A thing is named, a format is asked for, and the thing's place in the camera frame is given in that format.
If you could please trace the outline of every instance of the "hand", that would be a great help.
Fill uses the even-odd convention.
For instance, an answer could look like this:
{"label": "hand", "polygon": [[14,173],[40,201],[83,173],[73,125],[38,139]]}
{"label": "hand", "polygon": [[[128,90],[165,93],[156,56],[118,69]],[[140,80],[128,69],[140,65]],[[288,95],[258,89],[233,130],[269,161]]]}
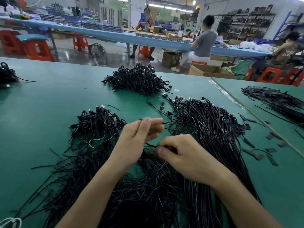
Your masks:
{"label": "hand", "polygon": [[144,144],[164,131],[162,123],[162,118],[145,118],[125,125],[107,162],[124,175],[139,160]]}
{"label": "hand", "polygon": [[215,187],[222,173],[230,172],[189,134],[163,138],[156,154],[167,161],[185,178]]}

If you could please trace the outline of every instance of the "right hand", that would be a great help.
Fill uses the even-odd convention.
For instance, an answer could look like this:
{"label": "right hand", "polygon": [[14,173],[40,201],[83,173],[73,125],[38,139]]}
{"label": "right hand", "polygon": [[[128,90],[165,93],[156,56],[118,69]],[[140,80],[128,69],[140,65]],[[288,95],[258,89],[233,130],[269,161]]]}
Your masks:
{"label": "right hand", "polygon": [[[170,147],[177,149],[178,154],[173,153]],[[213,188],[222,173],[230,172],[190,134],[163,138],[158,143],[156,154],[185,178]]]}

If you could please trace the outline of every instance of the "shelving rack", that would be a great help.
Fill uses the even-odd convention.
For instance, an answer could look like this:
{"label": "shelving rack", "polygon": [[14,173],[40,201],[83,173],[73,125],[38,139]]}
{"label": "shelving rack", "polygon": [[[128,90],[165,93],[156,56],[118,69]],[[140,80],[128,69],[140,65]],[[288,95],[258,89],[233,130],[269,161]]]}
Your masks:
{"label": "shelving rack", "polygon": [[298,23],[298,22],[287,22],[289,17],[295,17],[298,18],[299,15],[292,15],[291,11],[287,14],[286,18],[284,19],[282,25],[279,27],[279,30],[277,31],[275,37],[272,39],[272,43],[277,39],[283,39],[284,37],[279,36],[280,33],[284,32],[287,29],[294,30],[295,27],[304,27],[304,23]]}
{"label": "shelving rack", "polygon": [[[260,28],[266,28],[266,31],[268,30],[269,26],[271,25],[273,19],[275,18],[275,15],[276,14],[273,14],[273,13],[243,13],[243,14],[233,14],[233,15],[230,15],[230,14],[221,14],[221,15],[218,15],[218,16],[221,16],[221,17],[230,17],[230,19],[232,19],[232,22],[220,22],[219,24],[223,24],[223,25],[230,25],[230,28],[229,28],[229,31],[226,32],[227,33],[227,36],[226,36],[226,39],[228,38],[228,35],[229,34],[237,34],[238,37],[237,37],[237,40],[240,38],[240,36],[242,37],[251,37],[251,38],[257,38],[257,37],[261,37],[261,36],[258,36],[258,35],[255,35],[255,34],[250,34],[250,33],[242,33],[243,29],[244,29],[244,26],[250,26],[250,29],[252,29],[252,27],[258,27],[257,31],[260,29]],[[236,21],[236,18],[237,17],[245,17],[245,21],[244,22],[237,22]],[[257,19],[257,17],[263,17],[260,24],[254,24],[254,23],[249,23],[248,22],[248,18],[251,17],[251,16],[255,16],[254,19]],[[266,16],[272,16],[271,18],[271,21],[270,23],[267,25],[267,26],[264,26],[265,23],[263,23],[264,19]],[[234,32],[231,30],[232,26],[233,25],[236,25],[236,26],[241,26],[241,31],[239,32]]]}

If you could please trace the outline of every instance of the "foot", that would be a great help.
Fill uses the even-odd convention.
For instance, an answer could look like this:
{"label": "foot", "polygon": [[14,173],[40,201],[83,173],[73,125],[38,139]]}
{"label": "foot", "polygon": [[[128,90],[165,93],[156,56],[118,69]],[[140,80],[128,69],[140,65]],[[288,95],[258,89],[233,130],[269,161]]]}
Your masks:
{"label": "foot", "polygon": [[172,70],[172,71],[175,71],[175,72],[178,72],[178,73],[180,72],[180,70],[177,68],[177,66],[172,67],[171,70]]}

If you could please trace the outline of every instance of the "white pants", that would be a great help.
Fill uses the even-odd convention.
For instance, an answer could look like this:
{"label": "white pants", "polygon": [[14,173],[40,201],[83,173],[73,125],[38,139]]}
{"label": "white pants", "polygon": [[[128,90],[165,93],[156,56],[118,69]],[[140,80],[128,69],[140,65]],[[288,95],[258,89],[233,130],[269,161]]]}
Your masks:
{"label": "white pants", "polygon": [[194,62],[208,62],[210,61],[210,57],[198,57],[194,55],[194,51],[188,51],[185,53],[180,61],[180,65],[183,66],[186,61],[191,60]]}

